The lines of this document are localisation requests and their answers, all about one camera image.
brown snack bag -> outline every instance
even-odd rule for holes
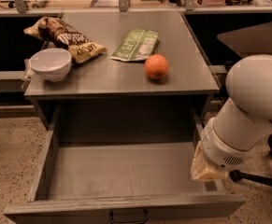
[[[107,52],[105,47],[57,18],[43,17],[23,31],[38,39],[52,41],[57,48],[67,49],[75,63],[84,63],[100,53]]]

drawer handle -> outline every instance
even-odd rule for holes
[[[143,218],[143,220],[139,220],[139,221],[131,221],[131,222],[117,222],[117,221],[114,221],[113,212],[110,212],[109,219],[110,219],[111,224],[144,224],[148,220],[148,211],[144,210],[144,218]]]

orange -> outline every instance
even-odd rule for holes
[[[161,54],[151,55],[149,58],[147,58],[144,64],[146,75],[150,79],[155,80],[164,78],[166,76],[168,67],[169,65],[165,56]]]

black handle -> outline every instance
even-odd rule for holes
[[[144,210],[144,218],[142,220],[139,220],[139,221],[130,221],[130,222],[117,222],[117,221],[114,221],[113,212],[110,212],[109,220],[110,220],[111,224],[144,224],[148,220],[148,211]]]
[[[230,178],[233,181],[238,181],[242,178],[248,179],[257,183],[266,184],[268,186],[272,187],[272,178],[264,177],[264,176],[258,176],[258,175],[249,175],[245,173],[241,173],[239,170],[234,170],[230,172]]]

green snack packet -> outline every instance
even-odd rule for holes
[[[128,33],[110,58],[123,62],[145,61],[153,54],[158,43],[158,33],[134,29]]]

